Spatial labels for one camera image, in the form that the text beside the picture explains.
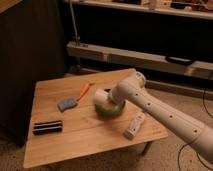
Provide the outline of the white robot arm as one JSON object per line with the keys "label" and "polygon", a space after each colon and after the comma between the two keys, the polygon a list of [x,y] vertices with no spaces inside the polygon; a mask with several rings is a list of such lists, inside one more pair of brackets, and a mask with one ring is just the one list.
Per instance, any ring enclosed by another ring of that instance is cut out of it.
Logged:
{"label": "white robot arm", "polygon": [[205,160],[213,164],[213,129],[150,95],[145,88],[146,78],[137,71],[119,81],[109,92],[115,103],[128,100],[189,144]]}

